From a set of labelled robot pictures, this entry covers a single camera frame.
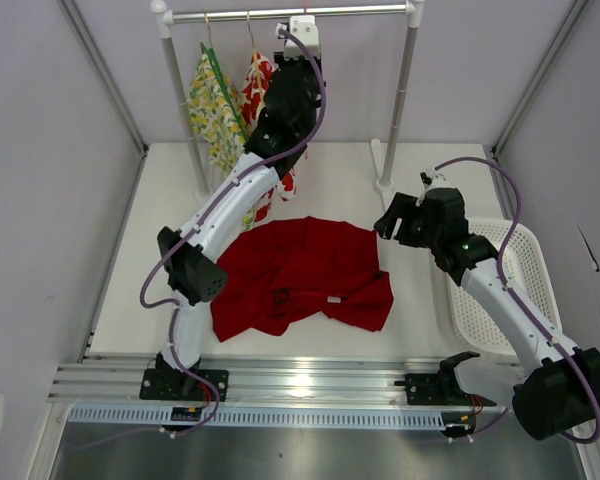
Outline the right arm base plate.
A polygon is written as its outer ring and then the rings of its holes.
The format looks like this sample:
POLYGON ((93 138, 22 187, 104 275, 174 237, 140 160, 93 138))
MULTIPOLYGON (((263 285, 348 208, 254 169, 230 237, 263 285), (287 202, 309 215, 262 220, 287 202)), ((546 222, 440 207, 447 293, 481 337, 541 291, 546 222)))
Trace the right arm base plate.
POLYGON ((407 403, 415 406, 484 406, 495 403, 462 391, 453 376, 440 373, 407 373, 393 383, 406 394, 407 403))

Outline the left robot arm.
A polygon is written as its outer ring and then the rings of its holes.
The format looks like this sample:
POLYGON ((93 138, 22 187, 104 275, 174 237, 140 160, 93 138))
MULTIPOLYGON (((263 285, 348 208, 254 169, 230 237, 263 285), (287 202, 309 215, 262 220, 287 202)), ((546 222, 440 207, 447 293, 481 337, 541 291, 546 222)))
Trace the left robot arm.
POLYGON ((196 400, 198 388, 215 400, 222 397, 198 372, 210 306, 228 281, 217 261, 246 212, 295 166, 325 114, 320 58, 311 53, 285 58, 278 53, 275 60, 278 68, 265 106, 234 169, 193 218, 178 230, 165 227, 158 234, 161 259, 151 272, 166 272, 172 294, 140 303, 146 309, 170 305, 172 317, 167 343, 144 374, 143 400, 196 400))

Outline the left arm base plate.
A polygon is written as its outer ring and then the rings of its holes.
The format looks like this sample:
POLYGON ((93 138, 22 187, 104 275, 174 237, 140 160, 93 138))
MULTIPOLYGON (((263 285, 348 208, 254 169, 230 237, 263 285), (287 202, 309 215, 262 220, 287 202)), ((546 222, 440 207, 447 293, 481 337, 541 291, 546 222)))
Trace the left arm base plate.
POLYGON ((210 385, 220 395, 220 401, 226 400, 229 386, 227 370, 200 370, 197 374, 205 380, 193 379, 181 371, 150 368, 143 374, 139 398, 141 400, 193 401, 202 402, 209 394, 213 398, 210 385))

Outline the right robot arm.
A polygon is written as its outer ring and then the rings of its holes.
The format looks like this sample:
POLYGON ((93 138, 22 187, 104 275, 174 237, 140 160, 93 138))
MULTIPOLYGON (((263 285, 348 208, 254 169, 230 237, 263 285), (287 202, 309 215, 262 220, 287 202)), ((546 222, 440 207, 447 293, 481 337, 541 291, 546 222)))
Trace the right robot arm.
POLYGON ((600 351, 581 349, 555 327, 511 278, 503 255, 470 230, 465 203, 456 188, 427 189, 421 196, 397 193, 374 224, 383 239, 430 251, 436 266, 485 310, 519 359, 521 379, 478 365, 462 355, 436 380, 438 395, 459 403, 478 394, 511 409, 532 438, 544 440, 592 421, 600 438, 600 351))

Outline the red skirt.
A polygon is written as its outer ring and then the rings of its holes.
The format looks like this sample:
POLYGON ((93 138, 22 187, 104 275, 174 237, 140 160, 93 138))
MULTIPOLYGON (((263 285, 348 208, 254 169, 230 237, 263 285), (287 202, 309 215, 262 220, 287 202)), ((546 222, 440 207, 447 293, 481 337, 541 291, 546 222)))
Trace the red skirt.
POLYGON ((394 302, 376 233, 344 221, 272 221, 239 235, 218 264, 228 275, 211 304, 221 342, 249 329, 281 336, 292 323, 318 313, 376 332, 394 302), (328 303, 329 296, 341 303, 328 303))

